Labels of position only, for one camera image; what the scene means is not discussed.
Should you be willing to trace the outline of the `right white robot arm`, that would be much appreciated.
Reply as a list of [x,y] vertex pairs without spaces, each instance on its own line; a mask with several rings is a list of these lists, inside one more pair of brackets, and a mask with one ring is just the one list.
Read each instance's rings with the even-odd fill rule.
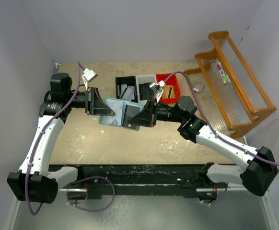
[[199,176],[203,187],[215,183],[240,184],[252,194],[263,196],[279,172],[272,151],[267,147],[248,146],[214,130],[196,116],[196,111],[189,96],[181,96],[174,106],[149,99],[128,122],[142,127],[154,127],[158,120],[180,123],[177,130],[184,139],[212,149],[234,163],[206,164]]

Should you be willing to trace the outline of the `green leather card holder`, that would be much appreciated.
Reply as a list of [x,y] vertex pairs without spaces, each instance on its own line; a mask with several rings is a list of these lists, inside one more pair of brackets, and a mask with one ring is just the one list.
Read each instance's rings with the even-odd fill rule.
[[134,103],[131,101],[121,100],[117,98],[110,98],[105,97],[104,102],[115,112],[115,115],[113,116],[100,116],[99,118],[99,124],[101,125],[108,125],[112,127],[122,127],[123,125],[123,119],[124,119],[124,113],[126,105],[133,105],[140,107],[140,111],[143,109],[144,105],[140,103]]

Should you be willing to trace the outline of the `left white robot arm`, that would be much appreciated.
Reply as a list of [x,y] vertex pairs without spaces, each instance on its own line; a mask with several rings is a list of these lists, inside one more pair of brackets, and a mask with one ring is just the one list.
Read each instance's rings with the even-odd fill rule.
[[67,73],[53,74],[50,90],[39,108],[35,137],[25,160],[15,173],[9,173],[7,183],[20,201],[51,204],[58,191],[72,185],[83,186],[85,177],[82,166],[65,165],[55,172],[49,163],[57,138],[73,108],[84,109],[88,115],[114,115],[102,100],[98,88],[89,86],[81,92],[72,89],[72,79]]

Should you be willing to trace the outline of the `gold credit card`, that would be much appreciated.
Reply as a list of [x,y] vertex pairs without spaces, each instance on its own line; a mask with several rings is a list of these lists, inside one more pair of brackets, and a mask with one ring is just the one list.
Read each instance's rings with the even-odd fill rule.
[[174,93],[173,85],[163,86],[162,99],[170,99],[170,98],[174,98],[174,97],[175,97],[175,93]]

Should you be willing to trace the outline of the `dark grey credit card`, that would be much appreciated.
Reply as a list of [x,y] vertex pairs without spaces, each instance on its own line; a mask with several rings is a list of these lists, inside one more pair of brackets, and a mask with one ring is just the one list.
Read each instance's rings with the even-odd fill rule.
[[139,112],[140,112],[140,107],[129,105],[129,104],[126,105],[122,127],[126,129],[138,131],[139,126],[130,124],[129,120],[135,115],[137,115]]

